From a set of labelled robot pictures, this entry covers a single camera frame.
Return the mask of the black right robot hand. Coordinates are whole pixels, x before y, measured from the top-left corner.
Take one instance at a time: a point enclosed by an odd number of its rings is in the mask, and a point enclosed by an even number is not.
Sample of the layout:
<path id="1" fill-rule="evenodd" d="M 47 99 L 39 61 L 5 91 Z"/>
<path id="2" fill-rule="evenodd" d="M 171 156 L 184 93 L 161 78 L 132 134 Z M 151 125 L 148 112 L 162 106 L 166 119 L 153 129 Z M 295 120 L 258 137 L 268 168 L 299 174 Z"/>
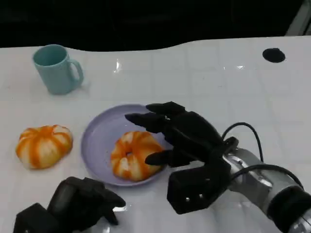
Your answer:
<path id="1" fill-rule="evenodd" d="M 192 161 L 215 163 L 222 157 L 224 141 L 202 116 L 175 102 L 146 105 L 148 113 L 126 114 L 125 118 L 150 133 L 162 133 L 172 149 L 147 156 L 148 165 L 179 167 Z"/>

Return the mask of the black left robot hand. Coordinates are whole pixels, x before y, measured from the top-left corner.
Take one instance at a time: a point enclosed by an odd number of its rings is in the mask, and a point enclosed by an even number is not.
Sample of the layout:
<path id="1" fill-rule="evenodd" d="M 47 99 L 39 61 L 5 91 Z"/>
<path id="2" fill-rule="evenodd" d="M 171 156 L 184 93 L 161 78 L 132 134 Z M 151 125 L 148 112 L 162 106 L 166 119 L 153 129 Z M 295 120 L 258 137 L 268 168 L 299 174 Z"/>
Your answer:
<path id="1" fill-rule="evenodd" d="M 101 218 L 117 226 L 115 207 L 126 202 L 105 185 L 91 178 L 68 177 L 54 192 L 47 211 L 57 219 L 65 233 L 84 231 L 96 225 Z"/>

